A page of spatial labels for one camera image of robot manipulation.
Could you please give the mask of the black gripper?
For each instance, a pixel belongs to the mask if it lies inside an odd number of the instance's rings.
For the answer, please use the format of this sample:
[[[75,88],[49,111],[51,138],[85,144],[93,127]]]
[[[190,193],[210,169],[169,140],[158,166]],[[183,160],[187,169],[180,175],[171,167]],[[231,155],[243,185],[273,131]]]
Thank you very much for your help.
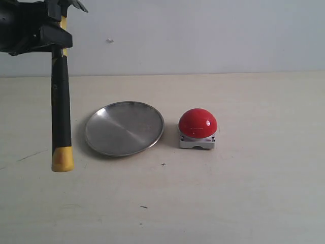
[[[70,33],[59,26],[42,25],[47,17],[61,21],[66,16],[67,8],[63,1],[1,1],[1,52],[18,56],[48,52],[49,45],[71,48],[73,38]]]

